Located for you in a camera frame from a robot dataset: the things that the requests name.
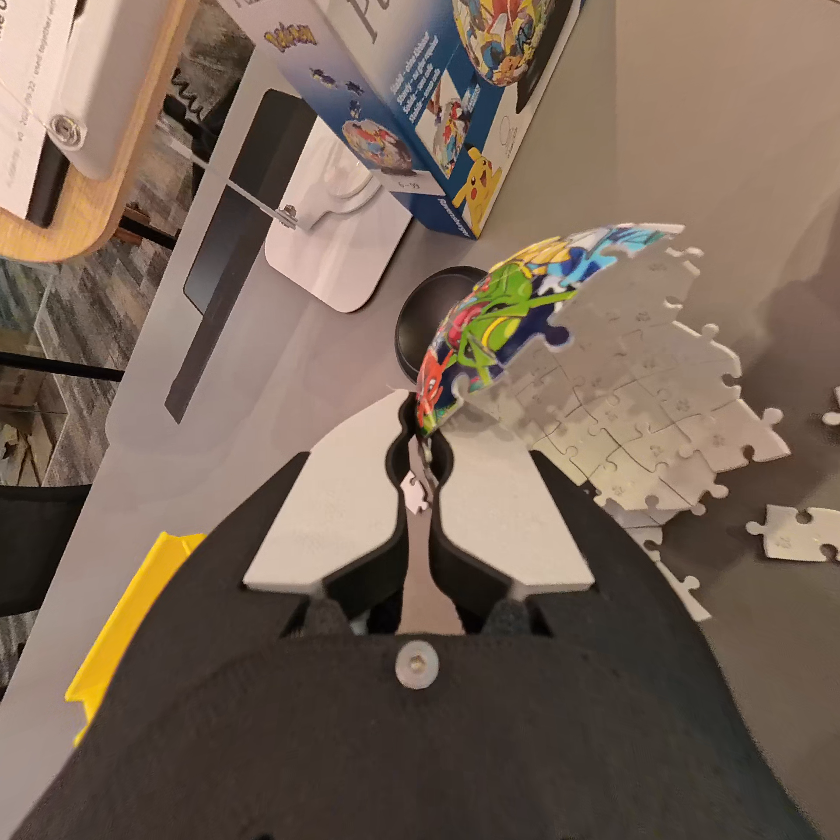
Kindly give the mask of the colourful puzzle ball shell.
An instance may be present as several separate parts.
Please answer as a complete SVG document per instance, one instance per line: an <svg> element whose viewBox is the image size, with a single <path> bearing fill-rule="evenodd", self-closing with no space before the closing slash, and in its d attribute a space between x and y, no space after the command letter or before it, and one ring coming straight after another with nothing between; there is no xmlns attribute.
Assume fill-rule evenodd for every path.
<svg viewBox="0 0 840 840"><path fill-rule="evenodd" d="M419 368L423 438L473 406L595 500L704 512L718 476L791 454L741 397L719 328L680 320L700 277L685 226L627 223L554 236L489 268L437 326Z"/></svg>

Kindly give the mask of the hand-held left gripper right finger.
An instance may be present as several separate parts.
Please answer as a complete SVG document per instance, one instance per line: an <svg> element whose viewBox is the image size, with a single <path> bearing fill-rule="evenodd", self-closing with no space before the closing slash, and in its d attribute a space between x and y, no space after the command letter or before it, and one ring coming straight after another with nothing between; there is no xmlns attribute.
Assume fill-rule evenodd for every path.
<svg viewBox="0 0 840 840"><path fill-rule="evenodd" d="M503 600L589 590L595 577L527 446L496 420L450 420L430 440L428 558L437 588L487 617Z"/></svg>

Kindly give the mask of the clear strip with metal screw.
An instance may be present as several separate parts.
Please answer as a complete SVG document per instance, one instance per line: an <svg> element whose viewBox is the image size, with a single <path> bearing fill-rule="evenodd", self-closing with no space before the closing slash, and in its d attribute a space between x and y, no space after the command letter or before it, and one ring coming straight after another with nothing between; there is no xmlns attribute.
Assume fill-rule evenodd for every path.
<svg viewBox="0 0 840 840"><path fill-rule="evenodd" d="M195 155L184 143L179 141L175 136L166 133L164 135L164 141L170 149L176 152L184 160L188 161L192 165L197 166L205 173L210 173L214 175L217 179L220 179L226 186L226 188L234 191L236 194L243 197L248 203L250 203L254 207L257 207L260 210L260 212L276 220L281 226L291 230L295 230L298 228L298 219L293 207L290 209L289 212L286 209L274 208L267 205L266 203L259 200L256 195L248 192L246 189L244 189L244 187L232 181L228 176L219 171L217 168L213 167L209 163L204 162L197 155Z"/></svg>

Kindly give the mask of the white rounded board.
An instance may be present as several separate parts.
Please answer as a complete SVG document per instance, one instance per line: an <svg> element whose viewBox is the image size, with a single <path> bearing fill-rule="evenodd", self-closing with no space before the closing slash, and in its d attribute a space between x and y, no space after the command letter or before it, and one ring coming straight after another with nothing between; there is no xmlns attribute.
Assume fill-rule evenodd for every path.
<svg viewBox="0 0 840 840"><path fill-rule="evenodd" d="M320 118L277 210L292 214L297 225L272 223L268 265L341 313L370 299L412 219Z"/></svg>

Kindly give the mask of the black flat panel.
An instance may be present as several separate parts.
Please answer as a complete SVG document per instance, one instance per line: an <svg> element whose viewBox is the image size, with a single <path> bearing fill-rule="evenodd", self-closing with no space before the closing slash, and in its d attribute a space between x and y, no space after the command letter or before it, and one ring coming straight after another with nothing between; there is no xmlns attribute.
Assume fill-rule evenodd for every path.
<svg viewBox="0 0 840 840"><path fill-rule="evenodd" d="M231 171L233 183L278 210L316 113L303 100L267 90ZM274 218L226 186L189 269L183 292L202 319L164 400L183 420Z"/></svg>

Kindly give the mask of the yellow plastic bin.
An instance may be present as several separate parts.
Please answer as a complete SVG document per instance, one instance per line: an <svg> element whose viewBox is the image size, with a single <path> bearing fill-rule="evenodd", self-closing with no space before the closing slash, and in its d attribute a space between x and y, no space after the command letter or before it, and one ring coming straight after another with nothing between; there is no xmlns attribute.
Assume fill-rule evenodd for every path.
<svg viewBox="0 0 840 840"><path fill-rule="evenodd" d="M206 538L162 532L121 595L66 690L65 702L81 704L85 724L73 739L80 745L101 707L117 667L152 605Z"/></svg>

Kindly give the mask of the black metal bar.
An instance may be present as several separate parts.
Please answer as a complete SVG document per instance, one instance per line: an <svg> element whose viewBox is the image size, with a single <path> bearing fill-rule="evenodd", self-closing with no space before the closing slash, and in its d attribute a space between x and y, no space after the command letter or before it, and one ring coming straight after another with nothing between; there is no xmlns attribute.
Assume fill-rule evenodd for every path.
<svg viewBox="0 0 840 840"><path fill-rule="evenodd" d="M50 375L63 375L112 383L120 383L124 376L124 371L110 367L52 360L31 354L2 351L0 357L1 366L21 371L36 371Z"/></svg>

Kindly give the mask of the white plastic box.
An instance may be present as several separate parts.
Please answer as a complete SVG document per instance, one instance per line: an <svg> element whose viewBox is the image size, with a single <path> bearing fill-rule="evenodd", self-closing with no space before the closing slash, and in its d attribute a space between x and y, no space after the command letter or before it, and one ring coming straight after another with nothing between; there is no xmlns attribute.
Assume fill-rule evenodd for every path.
<svg viewBox="0 0 840 840"><path fill-rule="evenodd" d="M39 114L83 176L107 180L117 163L169 3L60 2L72 12L55 92Z"/></svg>

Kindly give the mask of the blue puzzle box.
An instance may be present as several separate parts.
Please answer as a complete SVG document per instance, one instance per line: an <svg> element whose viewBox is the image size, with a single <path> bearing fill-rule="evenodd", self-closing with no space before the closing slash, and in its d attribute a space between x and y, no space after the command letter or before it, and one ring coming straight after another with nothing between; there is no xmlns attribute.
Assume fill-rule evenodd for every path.
<svg viewBox="0 0 840 840"><path fill-rule="evenodd" d="M220 1L423 226L476 240L579 1Z"/></svg>

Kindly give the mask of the white paper sheet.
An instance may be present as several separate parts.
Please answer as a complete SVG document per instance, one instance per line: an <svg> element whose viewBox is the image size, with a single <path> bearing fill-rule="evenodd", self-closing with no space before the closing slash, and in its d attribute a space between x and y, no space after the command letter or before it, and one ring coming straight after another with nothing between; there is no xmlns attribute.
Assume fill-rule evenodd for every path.
<svg viewBox="0 0 840 840"><path fill-rule="evenodd" d="M1 207L25 218L77 2L1 2Z"/></svg>

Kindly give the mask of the black round ball stand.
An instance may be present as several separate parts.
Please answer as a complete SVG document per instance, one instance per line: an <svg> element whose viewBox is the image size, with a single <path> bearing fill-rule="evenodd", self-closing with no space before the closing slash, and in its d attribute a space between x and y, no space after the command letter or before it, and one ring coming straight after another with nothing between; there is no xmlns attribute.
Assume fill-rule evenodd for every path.
<svg viewBox="0 0 840 840"><path fill-rule="evenodd" d="M440 323L486 273L474 266L441 269L424 279L405 300L395 324L394 350L397 363L411 383L417 382Z"/></svg>

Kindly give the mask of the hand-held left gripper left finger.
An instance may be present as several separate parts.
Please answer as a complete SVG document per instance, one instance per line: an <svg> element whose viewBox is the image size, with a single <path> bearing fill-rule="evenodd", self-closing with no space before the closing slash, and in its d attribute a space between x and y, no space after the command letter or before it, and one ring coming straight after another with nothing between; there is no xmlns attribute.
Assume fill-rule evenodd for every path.
<svg viewBox="0 0 840 840"><path fill-rule="evenodd" d="M401 484L411 438L409 391L392 391L327 433L305 453L244 586L330 599L352 621L397 595L410 553Z"/></svg>

